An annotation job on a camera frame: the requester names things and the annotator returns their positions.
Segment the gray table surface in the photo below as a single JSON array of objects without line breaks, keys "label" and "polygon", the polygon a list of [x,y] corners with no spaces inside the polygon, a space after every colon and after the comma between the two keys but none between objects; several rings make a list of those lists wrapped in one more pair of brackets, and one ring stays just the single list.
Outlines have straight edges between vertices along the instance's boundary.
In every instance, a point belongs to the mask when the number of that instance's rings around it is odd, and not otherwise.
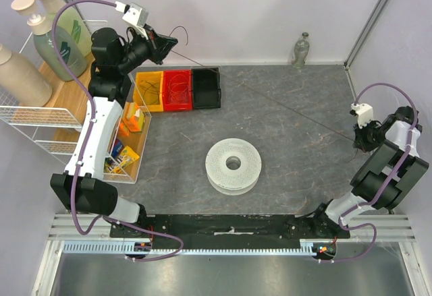
[{"label": "gray table surface", "polygon": [[[120,194],[150,213],[305,214],[351,190],[367,156],[352,147],[352,93],[341,65],[220,67],[222,107],[153,113],[134,185]],[[250,142],[263,168],[256,186],[226,196],[205,157],[226,138]]]}]

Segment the pump dispenser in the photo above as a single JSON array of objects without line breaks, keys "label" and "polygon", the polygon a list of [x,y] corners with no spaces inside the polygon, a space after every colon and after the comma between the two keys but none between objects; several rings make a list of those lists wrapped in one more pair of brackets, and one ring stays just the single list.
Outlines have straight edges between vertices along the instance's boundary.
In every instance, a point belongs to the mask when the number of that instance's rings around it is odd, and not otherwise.
[{"label": "pump dispenser", "polygon": [[[47,17],[51,22],[54,20],[57,12],[66,4],[64,0],[40,0],[40,2],[47,11]],[[69,7],[65,10],[60,15],[57,25],[69,33],[84,56],[87,56],[91,52],[92,42],[90,32],[75,8]]]},{"label": "pump dispenser", "polygon": [[[33,31],[33,41],[39,55],[49,67],[64,81],[72,80],[70,74],[61,65],[53,45],[52,21],[37,13],[35,0],[15,0],[12,9],[20,15],[29,16],[27,24]],[[56,41],[63,60],[76,76],[86,70],[87,62],[71,36],[61,27],[56,28]]]}]

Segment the tape roll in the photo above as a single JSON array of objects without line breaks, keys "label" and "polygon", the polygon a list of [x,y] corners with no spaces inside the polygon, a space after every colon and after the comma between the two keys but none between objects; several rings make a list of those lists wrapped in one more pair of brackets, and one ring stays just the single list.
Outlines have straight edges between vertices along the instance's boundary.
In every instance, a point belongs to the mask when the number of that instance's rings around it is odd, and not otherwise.
[{"label": "tape roll", "polygon": [[211,147],[205,159],[210,184],[226,195],[250,191],[261,172],[261,157],[256,148],[241,139],[225,139]]}]

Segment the gray floor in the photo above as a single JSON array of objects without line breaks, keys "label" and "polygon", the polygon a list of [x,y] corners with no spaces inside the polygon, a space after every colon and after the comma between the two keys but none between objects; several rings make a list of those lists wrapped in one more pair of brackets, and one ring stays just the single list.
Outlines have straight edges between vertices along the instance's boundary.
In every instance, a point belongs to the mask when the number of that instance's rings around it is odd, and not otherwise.
[{"label": "gray floor", "polygon": [[[337,256],[367,246],[340,243]],[[63,254],[52,296],[413,296],[398,244],[355,262],[296,256],[176,256],[134,264],[121,255]]]},{"label": "gray floor", "polygon": [[[135,185],[123,197],[148,212],[304,214],[350,191],[365,155],[355,150],[352,94],[341,65],[221,67],[222,108],[154,113]],[[211,187],[205,157],[213,144],[241,138],[263,169],[241,196]]]}]

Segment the plastic water bottle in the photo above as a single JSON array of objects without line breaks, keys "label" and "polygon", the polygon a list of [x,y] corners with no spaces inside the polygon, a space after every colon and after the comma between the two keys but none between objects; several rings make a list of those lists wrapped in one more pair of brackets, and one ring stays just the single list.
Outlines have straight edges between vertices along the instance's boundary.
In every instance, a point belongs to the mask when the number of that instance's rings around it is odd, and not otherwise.
[{"label": "plastic water bottle", "polygon": [[296,45],[294,45],[294,58],[291,61],[293,67],[300,69],[304,67],[304,63],[306,61],[306,56],[309,53],[309,42],[307,38],[309,36],[308,32],[304,32],[302,34],[302,38],[297,41]]}]

